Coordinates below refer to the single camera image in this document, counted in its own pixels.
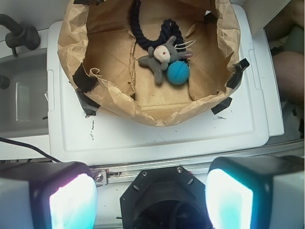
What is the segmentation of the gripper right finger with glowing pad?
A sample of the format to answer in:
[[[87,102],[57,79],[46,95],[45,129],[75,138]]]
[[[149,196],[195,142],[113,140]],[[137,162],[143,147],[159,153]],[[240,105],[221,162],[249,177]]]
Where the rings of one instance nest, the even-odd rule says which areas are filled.
[[[209,167],[205,199],[216,229],[303,229],[305,160],[221,156]]]

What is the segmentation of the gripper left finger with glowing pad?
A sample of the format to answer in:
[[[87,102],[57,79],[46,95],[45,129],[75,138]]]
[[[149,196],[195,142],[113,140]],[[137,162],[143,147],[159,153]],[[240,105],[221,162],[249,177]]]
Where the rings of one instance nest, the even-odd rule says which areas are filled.
[[[92,229],[98,192],[80,162],[0,166],[2,229]]]

